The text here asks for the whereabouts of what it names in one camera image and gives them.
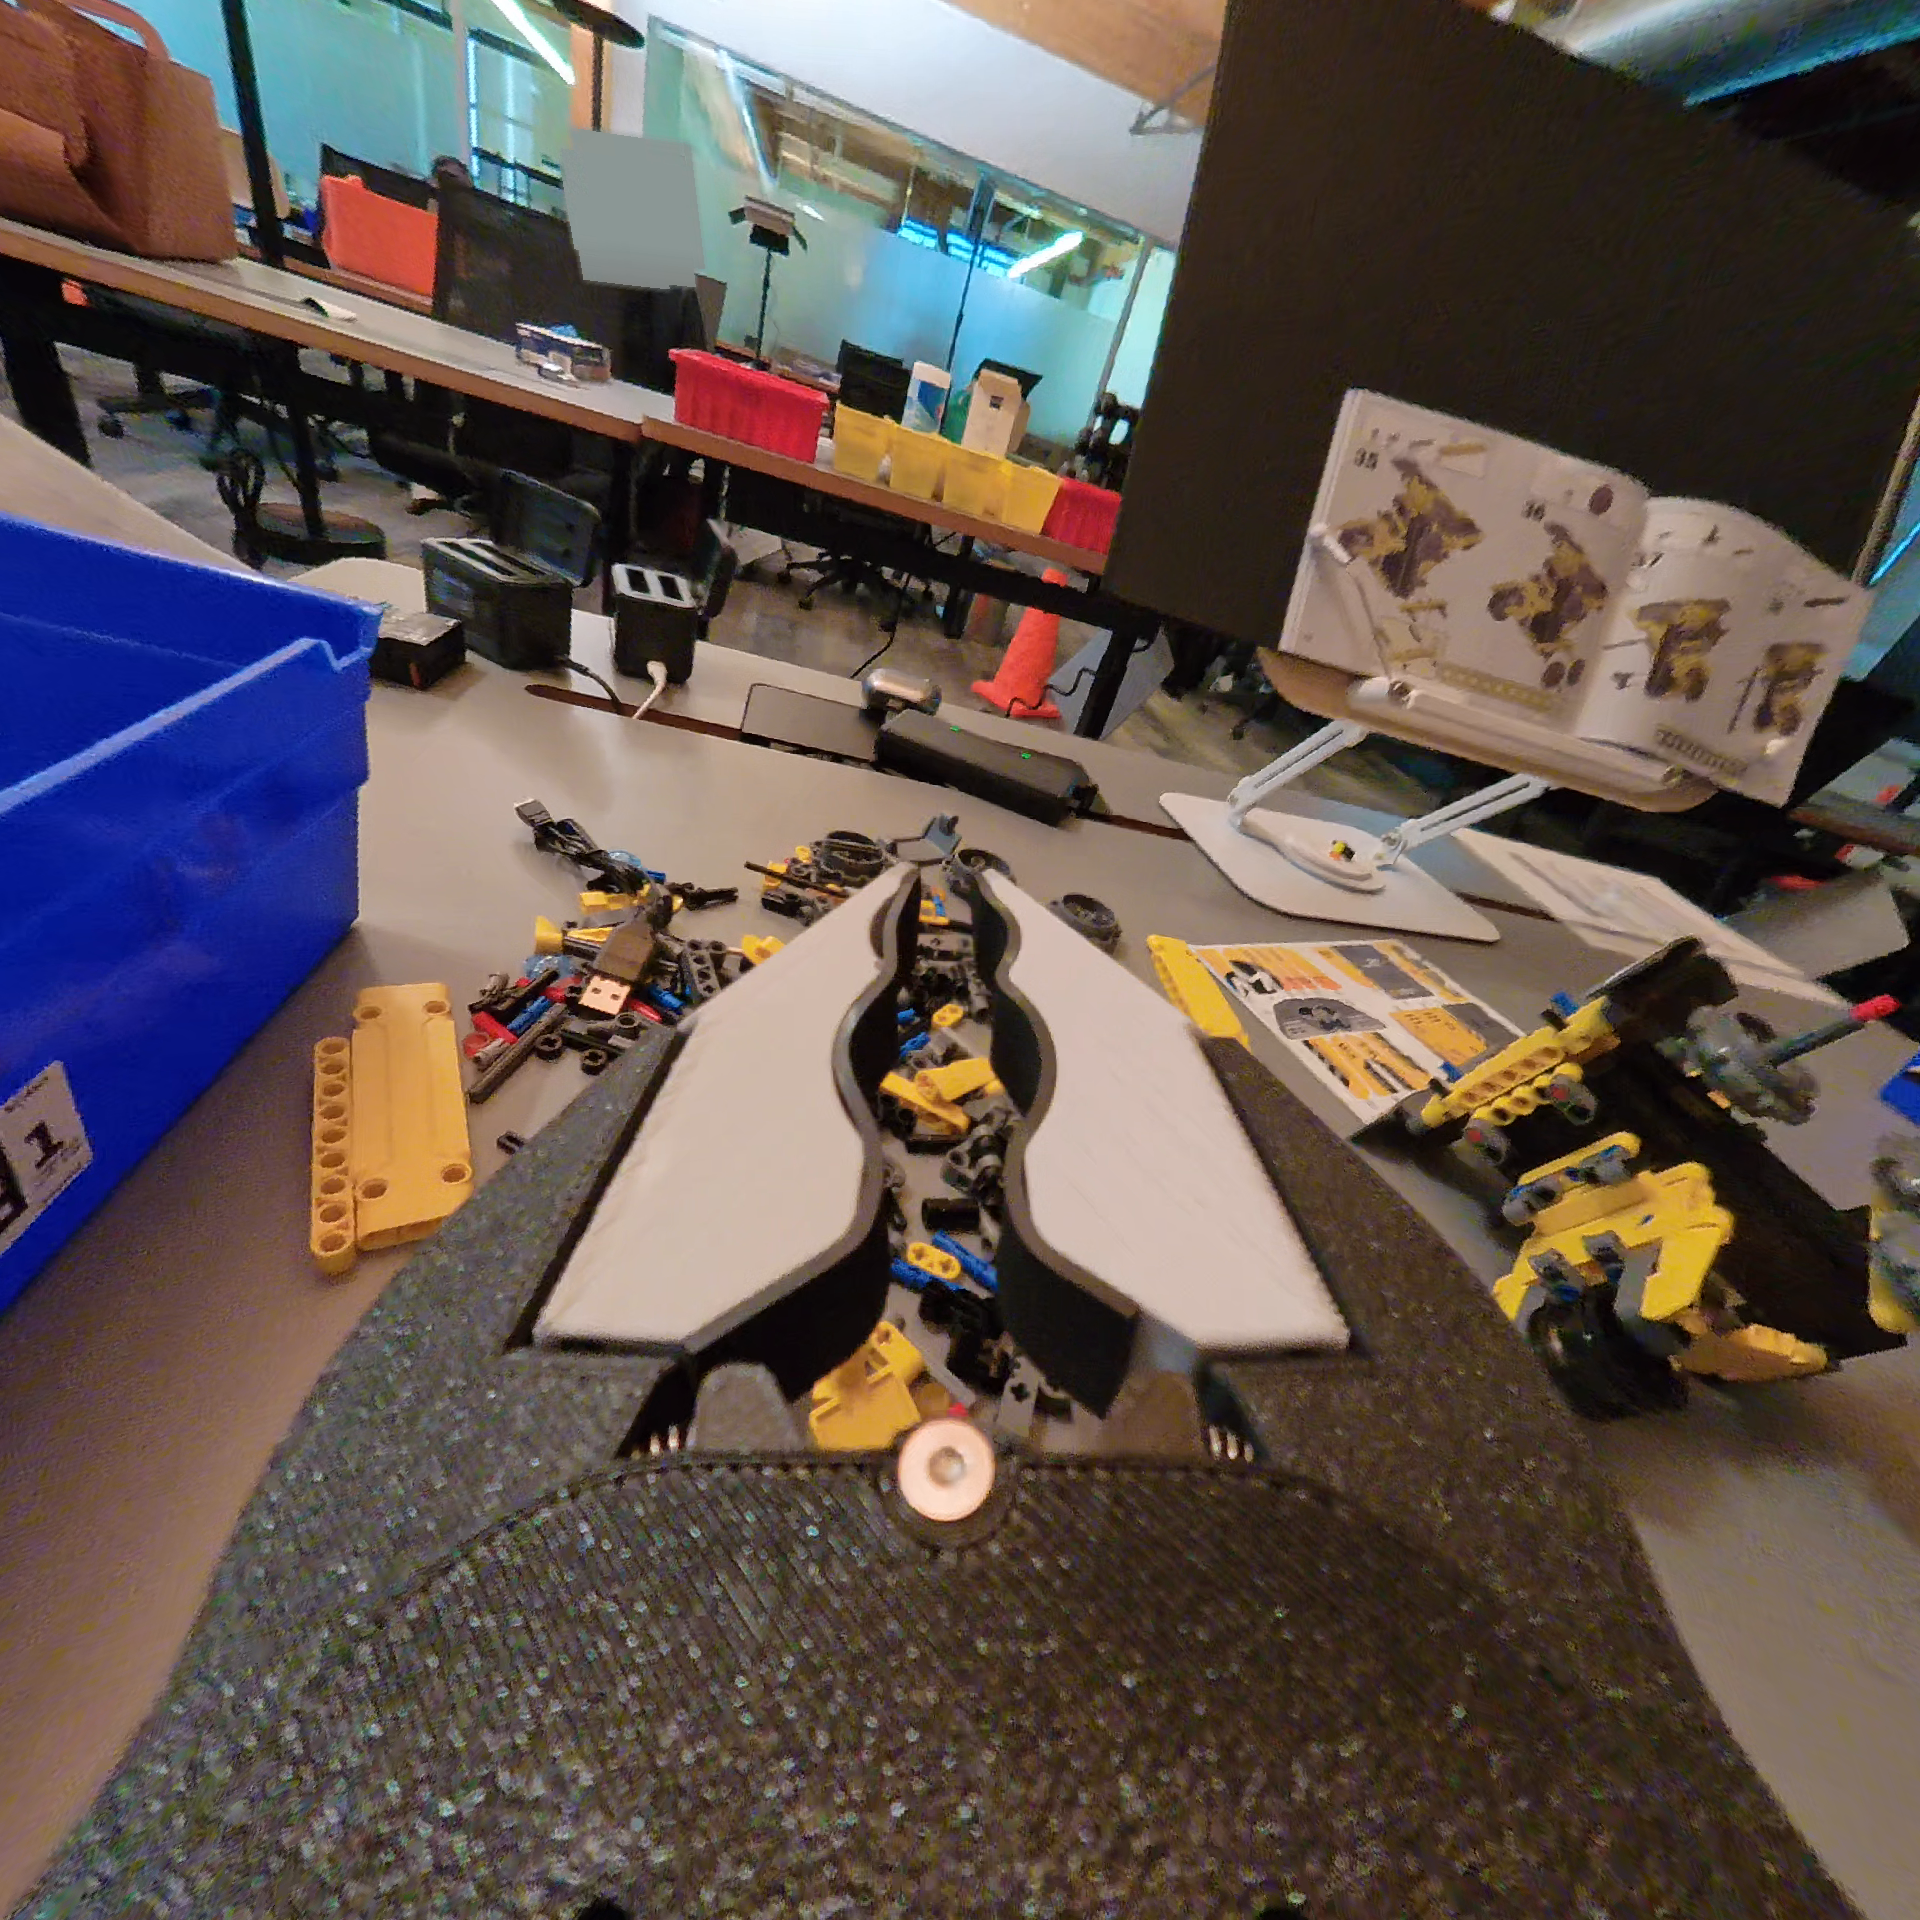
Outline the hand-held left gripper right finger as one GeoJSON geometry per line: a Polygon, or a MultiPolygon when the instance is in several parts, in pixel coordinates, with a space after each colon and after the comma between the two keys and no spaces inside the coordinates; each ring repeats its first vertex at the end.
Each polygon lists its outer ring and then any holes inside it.
{"type": "Polygon", "coordinates": [[[1046,1385],[1110,1413],[1138,1372],[1347,1352],[1203,1030],[1005,876],[974,876],[971,899],[1016,1106],[998,1311],[1046,1385]]]}

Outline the pile of toy building pieces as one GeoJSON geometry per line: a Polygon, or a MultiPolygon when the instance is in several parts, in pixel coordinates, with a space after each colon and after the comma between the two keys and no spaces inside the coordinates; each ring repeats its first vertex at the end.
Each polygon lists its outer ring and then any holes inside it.
{"type": "MultiPolygon", "coordinates": [[[[922,837],[908,837],[902,844],[881,844],[876,837],[856,831],[830,831],[805,844],[787,861],[782,861],[763,887],[771,899],[774,892],[789,892],[800,903],[800,922],[795,923],[795,942],[823,922],[834,909],[850,903],[863,884],[876,883],[892,865],[912,865],[922,880],[922,928],[919,928],[919,959],[912,981],[902,985],[899,996],[899,1064],[881,1082],[877,1091],[877,1127],[881,1127],[881,1157],[884,1157],[884,1223],[889,1223],[889,1247],[892,1247],[892,1288],[934,1288],[944,1285],[951,1290],[962,1288],[967,1256],[956,1256],[934,1244],[934,1233],[908,1234],[905,1213],[895,1197],[895,1184],[902,1175],[902,1157],[919,1149],[961,1149],[961,1161],[947,1168],[955,1184],[974,1184],[978,1166],[985,1166],[985,1189],[998,1189],[1004,1157],[1005,1157],[1005,1133],[1011,1127],[1008,1098],[988,1067],[983,1051],[962,1051],[962,1040],[985,1037],[985,985],[980,981],[974,959],[974,923],[962,903],[967,883],[980,873],[1008,876],[995,857],[967,854],[956,840],[956,821],[938,817],[922,837]]],[[[774,958],[752,963],[735,983],[748,973],[766,967],[774,958]]],[[[668,1061],[668,1044],[675,1042],[680,1030],[723,990],[735,983],[717,983],[704,1000],[690,1002],[675,1030],[654,1030],[650,1040],[659,1050],[641,1050],[627,1057],[627,1064],[611,1067],[611,1091],[627,1098],[627,1110],[621,1127],[611,1133],[611,1143],[596,1149],[581,1163],[584,1197],[573,1199],[560,1213],[562,1238],[554,1251],[542,1261],[538,1285],[522,1305],[515,1328],[512,1328],[512,1352],[527,1352],[536,1358],[647,1358],[631,1352],[596,1352],[596,1350],[538,1350],[531,1344],[531,1320],[538,1313],[542,1293],[549,1290],[554,1268],[581,1228],[589,1206],[602,1175],[611,1168],[621,1143],[627,1141],[631,1127],[647,1106],[650,1091],[659,1083],[664,1067],[668,1061]]],[[[823,1377],[853,1364],[863,1370],[863,1352],[868,1338],[856,1350],[850,1361],[827,1372],[823,1377]]],[[[684,1394],[686,1401],[695,1388],[723,1364],[715,1364],[704,1377],[693,1377],[680,1364],[666,1358],[647,1358],[664,1364],[666,1385],[684,1394]]],[[[805,1391],[815,1391],[814,1385],[782,1385],[787,1397],[805,1391]]]]}

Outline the yellow toy vehicle model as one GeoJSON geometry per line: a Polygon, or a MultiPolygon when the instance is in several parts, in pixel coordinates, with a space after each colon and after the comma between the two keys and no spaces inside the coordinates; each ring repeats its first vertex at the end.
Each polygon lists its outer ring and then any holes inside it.
{"type": "Polygon", "coordinates": [[[1896,1013],[1786,1040],[1681,936],[1362,1129],[1503,1175],[1495,1304],[1584,1422],[1674,1411],[1695,1377],[1818,1377],[1918,1338],[1918,1141],[1884,1136],[1869,1206],[1840,1213],[1762,1136],[1817,1113],[1812,1051],[1896,1013]]]}

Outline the yellow toy panel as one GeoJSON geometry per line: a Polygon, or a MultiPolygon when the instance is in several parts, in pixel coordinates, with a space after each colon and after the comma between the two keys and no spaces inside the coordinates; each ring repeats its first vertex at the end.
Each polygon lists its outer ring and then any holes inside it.
{"type": "Polygon", "coordinates": [[[1220,990],[1217,978],[1189,943],[1165,935],[1151,935],[1147,952],[1160,990],[1203,1037],[1250,1050],[1248,1030],[1239,1016],[1239,1000],[1220,990]]]}
{"type": "Polygon", "coordinates": [[[442,1233],[475,1193],[451,994],[438,981],[369,985],[354,1030],[311,1051],[311,1261],[355,1256],[442,1233]]]}

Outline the black power hub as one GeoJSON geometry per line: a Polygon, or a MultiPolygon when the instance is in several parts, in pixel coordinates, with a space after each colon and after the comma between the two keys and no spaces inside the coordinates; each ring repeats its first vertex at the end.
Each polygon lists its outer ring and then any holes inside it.
{"type": "Polygon", "coordinates": [[[985,739],[922,709],[902,709],[877,726],[876,764],[1049,827],[1097,803],[1097,782],[1076,759],[985,739]]]}

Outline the white printed paper sheet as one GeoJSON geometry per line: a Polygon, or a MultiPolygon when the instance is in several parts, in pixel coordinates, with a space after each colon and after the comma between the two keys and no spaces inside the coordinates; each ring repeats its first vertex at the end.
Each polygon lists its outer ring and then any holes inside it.
{"type": "Polygon", "coordinates": [[[1684,903],[1661,883],[1594,859],[1525,846],[1486,831],[1460,831],[1458,846],[1476,857],[1503,883],[1570,928],[1586,948],[1623,958],[1645,958],[1681,936],[1698,936],[1741,990],[1762,990],[1817,1006],[1842,1000],[1817,978],[1757,948],[1732,923],[1684,903]]]}

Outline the black slotted charger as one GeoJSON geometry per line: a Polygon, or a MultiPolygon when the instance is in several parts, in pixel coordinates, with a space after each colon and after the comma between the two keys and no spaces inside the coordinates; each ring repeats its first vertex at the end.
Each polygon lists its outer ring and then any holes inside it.
{"type": "Polygon", "coordinates": [[[611,570],[611,667],[625,680],[686,685],[704,632],[709,590],[686,571],[611,570]]]}

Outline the small black box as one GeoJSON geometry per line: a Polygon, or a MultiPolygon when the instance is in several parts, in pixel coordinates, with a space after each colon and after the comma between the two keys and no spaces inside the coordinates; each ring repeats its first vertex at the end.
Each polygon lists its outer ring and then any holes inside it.
{"type": "Polygon", "coordinates": [[[466,636],[458,618],[438,610],[397,610],[378,613],[378,634],[371,646],[371,680],[425,692],[445,682],[466,661],[466,636]]]}

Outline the blue plastic bin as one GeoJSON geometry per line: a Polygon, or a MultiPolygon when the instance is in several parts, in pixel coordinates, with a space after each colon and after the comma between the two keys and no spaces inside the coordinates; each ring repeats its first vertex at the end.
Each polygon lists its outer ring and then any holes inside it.
{"type": "Polygon", "coordinates": [[[346,936],[378,613],[2,520],[2,1305],[346,936]]]}

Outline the long wooden table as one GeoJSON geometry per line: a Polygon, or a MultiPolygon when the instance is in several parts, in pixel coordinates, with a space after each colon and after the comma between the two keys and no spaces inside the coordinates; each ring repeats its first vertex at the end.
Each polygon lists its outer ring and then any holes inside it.
{"type": "Polygon", "coordinates": [[[265,345],[267,391],[296,417],[316,417],[328,403],[348,398],[346,389],[319,391],[303,378],[296,354],[313,349],[552,417],[613,443],[641,443],[650,422],[674,422],[674,396],[656,389],[618,378],[589,386],[545,378],[505,343],[359,291],[333,302],[316,282],[276,265],[137,259],[7,219],[2,362],[13,406],[30,435],[81,467],[92,464],[92,452],[56,349],[56,327],[81,319],[81,310],[63,302],[70,282],[240,327],[265,345]]]}
{"type": "Polygon", "coordinates": [[[800,464],[783,455],[774,455],[774,452],[763,452],[763,449],[756,449],[745,441],[717,437],[711,433],[703,433],[703,427],[693,427],[684,422],[647,417],[647,422],[641,422],[641,435],[650,443],[680,449],[680,452],[690,452],[709,464],[742,467],[742,472],[771,477],[783,488],[797,488],[805,493],[842,500],[850,505],[884,512],[884,517],[908,520],[908,524],[923,524],[931,530],[971,535],[978,542],[995,542],[1004,549],[1035,554],[1049,566],[1064,566],[1064,570],[1076,570],[1084,576],[1105,576],[1105,570],[1108,570],[1108,551],[1078,549],[1072,542],[1049,539],[1049,535],[1029,534],[1029,530],[1016,530],[998,520],[971,517],[971,512],[955,509],[942,500],[895,493],[884,483],[865,483],[865,481],[856,481],[856,477],[834,472],[834,467],[800,464]]]}

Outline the black monitor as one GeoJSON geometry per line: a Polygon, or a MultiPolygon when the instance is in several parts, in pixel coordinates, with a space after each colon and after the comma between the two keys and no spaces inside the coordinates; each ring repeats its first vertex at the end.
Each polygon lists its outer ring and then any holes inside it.
{"type": "Polygon", "coordinates": [[[496,198],[453,175],[438,176],[433,319],[489,341],[508,341],[515,324],[584,335],[581,302],[573,233],[560,215],[496,198]]]}

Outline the tripod light stand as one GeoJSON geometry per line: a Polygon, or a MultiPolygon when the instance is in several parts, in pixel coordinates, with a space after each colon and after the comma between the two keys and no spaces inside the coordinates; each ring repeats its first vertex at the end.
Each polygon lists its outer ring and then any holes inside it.
{"type": "Polygon", "coordinates": [[[777,205],[777,202],[752,196],[752,192],[742,196],[742,202],[729,209],[729,219],[735,229],[745,229],[752,249],[760,253],[760,296],[757,296],[757,324],[756,324],[752,345],[756,345],[756,369],[766,372],[771,369],[766,319],[771,319],[774,261],[787,259],[795,249],[807,253],[807,234],[800,233],[800,219],[787,205],[777,205]]]}

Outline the black divider panel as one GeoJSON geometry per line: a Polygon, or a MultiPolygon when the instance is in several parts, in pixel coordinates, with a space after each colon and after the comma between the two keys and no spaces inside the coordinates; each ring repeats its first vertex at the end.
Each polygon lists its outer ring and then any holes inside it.
{"type": "Polygon", "coordinates": [[[1108,589],[1273,640],[1350,389],[1855,571],[1918,406],[1918,234],[1462,3],[1229,3],[1108,589]]]}

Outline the black pole stand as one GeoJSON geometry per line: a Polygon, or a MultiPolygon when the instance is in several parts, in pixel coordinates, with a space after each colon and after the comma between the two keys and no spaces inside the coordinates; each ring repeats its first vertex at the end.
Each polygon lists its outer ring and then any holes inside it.
{"type": "MultiPolygon", "coordinates": [[[[243,134],[245,175],[253,191],[253,239],[267,269],[283,265],[283,234],[279,215],[276,171],[267,160],[265,115],[258,98],[258,69],[253,60],[253,22],[245,3],[220,3],[230,42],[230,79],[243,134]]],[[[231,549],[243,561],[331,566],[346,558],[385,561],[390,542],[381,527],[359,517],[328,517],[319,497],[319,464],[313,433],[301,414],[301,349],[292,341],[253,335],[253,372],[265,406],[265,426],[283,427],[296,500],[265,500],[267,467],[253,452],[230,452],[216,472],[221,504],[231,517],[231,549]]]]}

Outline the brown felt bag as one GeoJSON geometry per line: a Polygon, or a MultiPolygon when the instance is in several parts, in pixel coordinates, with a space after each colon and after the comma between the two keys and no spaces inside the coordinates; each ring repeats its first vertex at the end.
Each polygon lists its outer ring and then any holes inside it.
{"type": "Polygon", "coordinates": [[[2,215],[137,259],[230,261],[213,84],[124,3],[2,3],[2,215]]]}

